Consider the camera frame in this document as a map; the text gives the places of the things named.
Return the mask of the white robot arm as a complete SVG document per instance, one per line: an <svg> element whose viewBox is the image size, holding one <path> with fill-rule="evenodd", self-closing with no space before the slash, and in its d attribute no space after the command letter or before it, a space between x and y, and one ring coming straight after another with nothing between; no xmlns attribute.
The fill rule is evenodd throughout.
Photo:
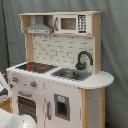
<svg viewBox="0 0 128 128"><path fill-rule="evenodd" d="M0 103L11 96L12 91L0 73ZM0 128L37 128L37 124L29 115L16 115L0 108Z"/></svg>

